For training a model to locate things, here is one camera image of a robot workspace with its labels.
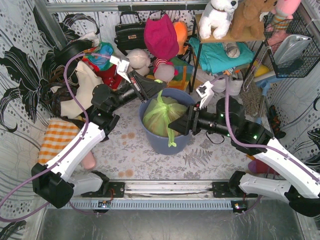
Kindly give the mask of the green trash bag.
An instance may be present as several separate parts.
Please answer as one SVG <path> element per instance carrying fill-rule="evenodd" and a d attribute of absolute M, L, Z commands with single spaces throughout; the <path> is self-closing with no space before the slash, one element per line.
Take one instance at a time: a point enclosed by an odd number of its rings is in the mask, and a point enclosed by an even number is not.
<path fill-rule="evenodd" d="M 169 124 L 182 117 L 187 107 L 170 96 L 163 96 L 161 90 L 144 112 L 142 123 L 151 133 L 168 138 L 167 146 L 177 147 L 175 137 L 181 134 L 169 128 Z"/>

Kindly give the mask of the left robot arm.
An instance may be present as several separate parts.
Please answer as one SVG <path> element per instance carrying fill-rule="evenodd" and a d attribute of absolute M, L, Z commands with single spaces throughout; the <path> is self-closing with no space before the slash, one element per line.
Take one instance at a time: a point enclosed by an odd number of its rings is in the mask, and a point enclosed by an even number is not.
<path fill-rule="evenodd" d="M 72 176 L 78 164 L 98 143 L 108 140 L 120 117 L 114 111 L 138 98 L 146 102 L 162 91 L 167 84 L 139 75 L 135 70 L 119 89 L 106 84 L 93 88 L 91 103 L 94 110 L 76 137 L 52 160 L 44 165 L 37 163 L 31 169 L 33 191 L 60 209 L 72 197 L 89 195 L 104 197 L 111 194 L 110 179 L 93 170 L 84 176 Z"/>

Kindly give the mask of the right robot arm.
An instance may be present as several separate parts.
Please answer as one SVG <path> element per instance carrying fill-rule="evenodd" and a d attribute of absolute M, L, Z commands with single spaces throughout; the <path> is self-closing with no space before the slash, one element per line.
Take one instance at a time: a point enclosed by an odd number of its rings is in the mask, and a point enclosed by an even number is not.
<path fill-rule="evenodd" d="M 216 113 L 200 109 L 199 103 L 190 105 L 168 127 L 181 135 L 197 135 L 204 130 L 229 137 L 238 151 L 260 160 L 283 178 L 257 177 L 237 170 L 227 183 L 226 193 L 235 197 L 260 195 L 278 199 L 306 217 L 320 214 L 319 173 L 288 152 L 269 130 L 247 120 L 244 106 L 234 98 L 221 98 Z"/>

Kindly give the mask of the blue trash bin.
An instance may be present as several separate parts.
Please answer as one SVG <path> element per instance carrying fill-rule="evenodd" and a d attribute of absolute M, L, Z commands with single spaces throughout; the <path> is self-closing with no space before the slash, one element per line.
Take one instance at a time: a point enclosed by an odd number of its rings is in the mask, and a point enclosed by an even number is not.
<path fill-rule="evenodd" d="M 179 104 L 185 106 L 193 105 L 195 103 L 194 99 L 188 93 L 176 88 L 165 88 L 161 95 L 164 97 L 173 97 L 173 99 L 177 100 Z M 168 137 L 153 134 L 152 132 L 147 130 L 147 128 L 143 124 L 143 117 L 150 103 L 151 99 L 149 99 L 146 103 L 142 103 L 139 107 L 138 113 L 138 119 L 142 126 L 142 129 L 146 134 L 147 142 L 152 147 L 152 149 L 158 154 L 170 156 L 180 153 L 187 146 L 187 143 L 191 139 L 191 134 L 189 133 L 186 136 L 180 135 L 175 137 L 174 142 L 177 144 L 177 146 L 168 147 Z"/>

